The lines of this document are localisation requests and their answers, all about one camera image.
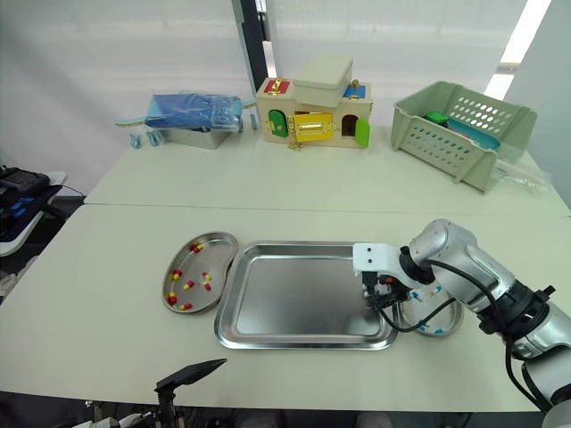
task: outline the small round metal dish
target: small round metal dish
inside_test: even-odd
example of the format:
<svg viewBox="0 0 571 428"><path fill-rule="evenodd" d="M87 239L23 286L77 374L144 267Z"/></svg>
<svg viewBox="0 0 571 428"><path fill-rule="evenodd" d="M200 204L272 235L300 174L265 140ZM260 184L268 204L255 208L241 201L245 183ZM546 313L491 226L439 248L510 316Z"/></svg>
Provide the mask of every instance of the small round metal dish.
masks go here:
<svg viewBox="0 0 571 428"><path fill-rule="evenodd" d="M416 324L451 296L440 285L425 285L410 292L410 300L401 303L401 317L407 326ZM427 336L446 336L462 324L464 307L454 301L416 331Z"/></svg>
<svg viewBox="0 0 571 428"><path fill-rule="evenodd" d="M167 269L162 303L178 314L195 314L216 305L237 250L235 237L226 232L210 232L188 242Z"/></svg>

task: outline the white wall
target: white wall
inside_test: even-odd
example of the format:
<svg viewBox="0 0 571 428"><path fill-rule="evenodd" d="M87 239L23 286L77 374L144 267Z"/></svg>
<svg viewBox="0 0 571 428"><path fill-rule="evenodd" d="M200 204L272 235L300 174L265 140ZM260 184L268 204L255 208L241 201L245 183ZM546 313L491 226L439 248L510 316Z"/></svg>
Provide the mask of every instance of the white wall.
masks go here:
<svg viewBox="0 0 571 428"><path fill-rule="evenodd" d="M525 0L268 0L277 75L292 77L318 52L353 57L372 84L371 122L437 80L483 92Z"/></svg>
<svg viewBox="0 0 571 428"><path fill-rule="evenodd" d="M538 113L529 151L571 207L571 2L552 0L505 100Z"/></svg>
<svg viewBox="0 0 571 428"><path fill-rule="evenodd" d="M84 192L128 147L113 120L152 92L252 97L226 0L2 0L0 19L0 160Z"/></svg>

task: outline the green door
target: green door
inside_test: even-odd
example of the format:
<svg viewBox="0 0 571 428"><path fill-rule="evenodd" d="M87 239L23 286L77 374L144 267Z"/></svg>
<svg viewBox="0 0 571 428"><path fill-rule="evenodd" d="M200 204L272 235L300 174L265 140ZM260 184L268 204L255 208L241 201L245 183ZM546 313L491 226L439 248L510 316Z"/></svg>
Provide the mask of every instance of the green door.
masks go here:
<svg viewBox="0 0 571 428"><path fill-rule="evenodd" d="M364 119L358 119L355 123L355 143L361 147L368 147L368 134L371 126Z"/></svg>
<svg viewBox="0 0 571 428"><path fill-rule="evenodd" d="M280 110L270 110L268 113L269 125L271 133L274 136L287 137L287 120L286 116Z"/></svg>

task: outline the blue plastic bag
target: blue plastic bag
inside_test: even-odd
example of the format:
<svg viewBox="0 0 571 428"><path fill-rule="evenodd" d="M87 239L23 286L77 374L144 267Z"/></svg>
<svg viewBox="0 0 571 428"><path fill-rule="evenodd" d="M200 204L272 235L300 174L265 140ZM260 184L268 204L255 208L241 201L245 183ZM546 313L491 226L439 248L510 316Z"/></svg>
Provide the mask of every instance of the blue plastic bag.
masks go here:
<svg viewBox="0 0 571 428"><path fill-rule="evenodd" d="M242 101L237 96L153 95L145 124L151 128L223 129L236 132L242 123Z"/></svg>

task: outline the yellow door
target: yellow door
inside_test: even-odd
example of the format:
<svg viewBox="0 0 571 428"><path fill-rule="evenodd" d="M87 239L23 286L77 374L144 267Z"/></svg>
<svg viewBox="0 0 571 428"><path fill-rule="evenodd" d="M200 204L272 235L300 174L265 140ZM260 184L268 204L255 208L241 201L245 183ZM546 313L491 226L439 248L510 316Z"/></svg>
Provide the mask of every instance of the yellow door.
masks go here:
<svg viewBox="0 0 571 428"><path fill-rule="evenodd" d="M330 140L333 138L333 115L331 113L310 113L294 115L295 140Z"/></svg>

